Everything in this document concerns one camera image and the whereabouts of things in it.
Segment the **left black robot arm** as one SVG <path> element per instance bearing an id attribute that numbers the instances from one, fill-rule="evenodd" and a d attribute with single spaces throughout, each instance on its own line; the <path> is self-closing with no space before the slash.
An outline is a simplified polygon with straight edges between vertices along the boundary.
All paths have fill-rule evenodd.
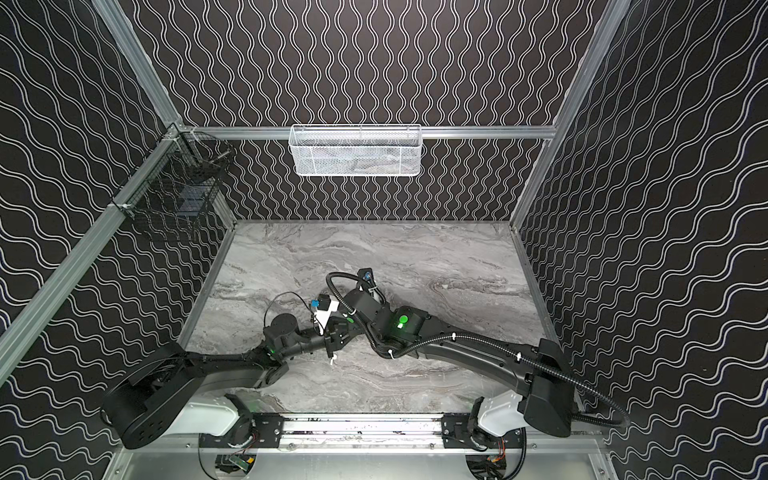
<path id="1" fill-rule="evenodd" d="M 300 329 L 294 315 L 283 313 L 263 329 L 262 342 L 244 353 L 202 354 L 171 342 L 105 394 L 99 415 L 127 449 L 139 449 L 176 433 L 219 437 L 230 446 L 243 445 L 253 438 L 253 414 L 245 403 L 226 393 L 224 405 L 214 414 L 207 407 L 195 407 L 195 395 L 270 386 L 288 371 L 293 357 L 319 350 L 332 356 L 361 333 L 353 319 L 336 314 L 324 328 Z"/>

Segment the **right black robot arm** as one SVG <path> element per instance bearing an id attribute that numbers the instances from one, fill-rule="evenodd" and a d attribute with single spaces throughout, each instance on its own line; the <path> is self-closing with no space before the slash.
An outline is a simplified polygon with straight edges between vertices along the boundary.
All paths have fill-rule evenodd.
<path id="1" fill-rule="evenodd" d="M 348 292 L 339 311 L 385 359 L 444 361 L 504 385 L 505 393 L 476 402 L 471 414 L 475 431 L 501 437 L 530 427 L 556 438 L 571 435 L 577 415 L 576 380 L 555 342 L 542 339 L 529 345 L 494 340 L 415 307 L 393 310 L 373 289 Z"/>

